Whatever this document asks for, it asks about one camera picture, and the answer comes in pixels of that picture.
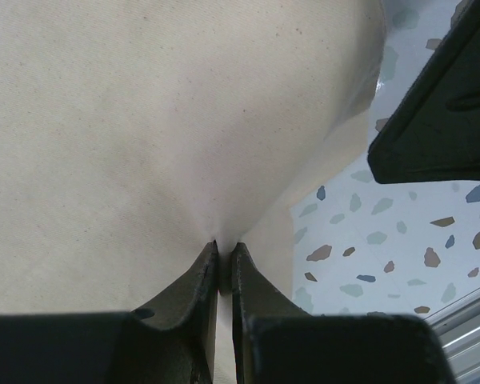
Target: terrazzo pattern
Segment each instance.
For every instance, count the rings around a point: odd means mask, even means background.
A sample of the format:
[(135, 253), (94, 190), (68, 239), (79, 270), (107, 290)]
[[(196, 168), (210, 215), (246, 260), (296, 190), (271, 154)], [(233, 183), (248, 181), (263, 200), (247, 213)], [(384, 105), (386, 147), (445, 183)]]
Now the terrazzo pattern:
[[(384, 3), (389, 37), (370, 139), (467, 1)], [(293, 300), (312, 314), (427, 318), (480, 287), (480, 182), (379, 185), (364, 154), (291, 213)]]

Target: screw hole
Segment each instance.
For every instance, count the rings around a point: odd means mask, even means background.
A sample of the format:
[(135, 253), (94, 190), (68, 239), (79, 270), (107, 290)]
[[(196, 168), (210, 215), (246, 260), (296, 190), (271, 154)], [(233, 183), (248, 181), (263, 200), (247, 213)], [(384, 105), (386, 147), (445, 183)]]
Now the screw hole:
[(134, 310), (134, 315), (140, 318), (141, 320), (152, 318), (154, 316), (154, 312), (149, 308), (137, 308)]

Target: cloth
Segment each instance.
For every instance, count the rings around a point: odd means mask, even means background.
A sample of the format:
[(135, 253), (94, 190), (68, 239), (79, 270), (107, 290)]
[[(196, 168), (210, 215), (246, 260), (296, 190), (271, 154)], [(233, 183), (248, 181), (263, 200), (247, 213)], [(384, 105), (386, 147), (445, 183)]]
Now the cloth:
[(0, 313), (131, 310), (214, 239), (289, 294), (287, 208), (366, 147), (384, 37), (378, 0), (0, 2)]

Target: speckled floor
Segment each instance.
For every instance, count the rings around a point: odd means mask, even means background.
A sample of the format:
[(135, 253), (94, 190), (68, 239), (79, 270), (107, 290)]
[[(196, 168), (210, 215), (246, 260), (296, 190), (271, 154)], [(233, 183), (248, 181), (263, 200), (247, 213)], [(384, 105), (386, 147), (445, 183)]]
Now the speckled floor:
[[(466, 0), (385, 0), (372, 140)], [(366, 154), (292, 208), (294, 301), (313, 314), (424, 318), (480, 287), (480, 182), (379, 185)]]

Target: black plastic part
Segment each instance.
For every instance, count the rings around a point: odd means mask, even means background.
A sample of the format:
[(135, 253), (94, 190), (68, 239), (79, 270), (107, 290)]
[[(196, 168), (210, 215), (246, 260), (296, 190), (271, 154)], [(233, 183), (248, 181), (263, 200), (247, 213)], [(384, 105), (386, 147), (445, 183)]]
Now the black plastic part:
[(368, 163), (383, 184), (480, 180), (480, 0), (464, 10), (372, 142)]
[(423, 320), (313, 317), (258, 272), (244, 244), (232, 258), (238, 383), (455, 383)]
[(218, 252), (133, 313), (0, 316), (0, 383), (211, 384)]

